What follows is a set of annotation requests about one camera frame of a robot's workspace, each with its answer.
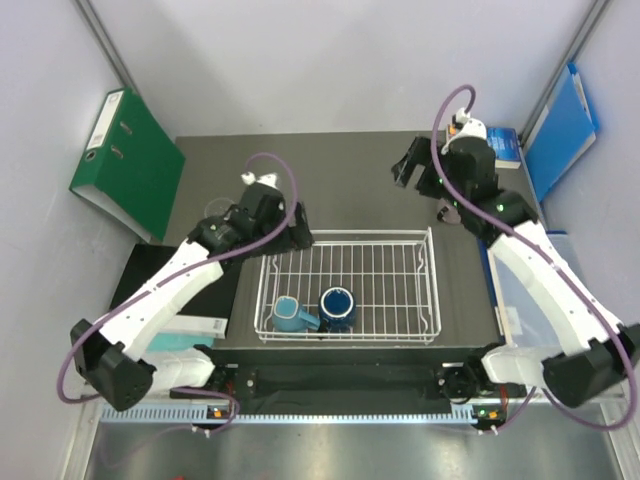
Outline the pink mug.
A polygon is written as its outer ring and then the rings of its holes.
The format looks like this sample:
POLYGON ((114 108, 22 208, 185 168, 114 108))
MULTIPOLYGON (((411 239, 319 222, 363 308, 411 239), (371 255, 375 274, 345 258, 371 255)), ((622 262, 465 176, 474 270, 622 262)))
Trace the pink mug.
POLYGON ((461 224, 461 217, 457 208, 446 199, 438 201, 436 219, 438 222, 448 225, 461 224))

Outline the dark blue mug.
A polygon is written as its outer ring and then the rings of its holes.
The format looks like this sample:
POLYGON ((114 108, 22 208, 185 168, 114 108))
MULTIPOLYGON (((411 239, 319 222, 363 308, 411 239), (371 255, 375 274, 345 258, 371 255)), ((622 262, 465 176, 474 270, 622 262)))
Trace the dark blue mug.
POLYGON ((347 333, 355 325, 357 303, 352 292, 333 286, 322 292, 318 301, 318 315, 326 330, 347 333))

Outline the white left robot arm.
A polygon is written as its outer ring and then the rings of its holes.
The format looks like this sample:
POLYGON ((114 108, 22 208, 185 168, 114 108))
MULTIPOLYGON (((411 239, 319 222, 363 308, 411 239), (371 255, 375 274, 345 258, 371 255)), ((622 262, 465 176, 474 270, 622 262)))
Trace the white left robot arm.
POLYGON ((117 411, 145 396, 196 388, 216 396, 227 374, 198 347, 149 354, 154 337, 196 295, 244 260, 310 248, 314 243, 301 202, 285 205, 282 192, 261 178, 223 214, 198 222, 173 256, 131 297, 95 322, 71 330, 69 362, 117 411))

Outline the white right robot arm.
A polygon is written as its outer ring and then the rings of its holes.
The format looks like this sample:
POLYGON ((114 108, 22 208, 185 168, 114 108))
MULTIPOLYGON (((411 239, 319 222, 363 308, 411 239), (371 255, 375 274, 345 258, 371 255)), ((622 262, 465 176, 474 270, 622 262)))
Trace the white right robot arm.
POLYGON ((478 350, 466 363, 469 388, 487 396, 502 384, 528 385, 578 408, 632 379, 639 327, 623 324, 595 299, 551 243, 533 207, 519 192, 500 186, 494 163, 484 138, 441 145, 417 136, 391 172, 405 187, 421 167, 416 191, 450 203, 463 228, 525 289, 557 338, 558 352, 506 342, 478 350))

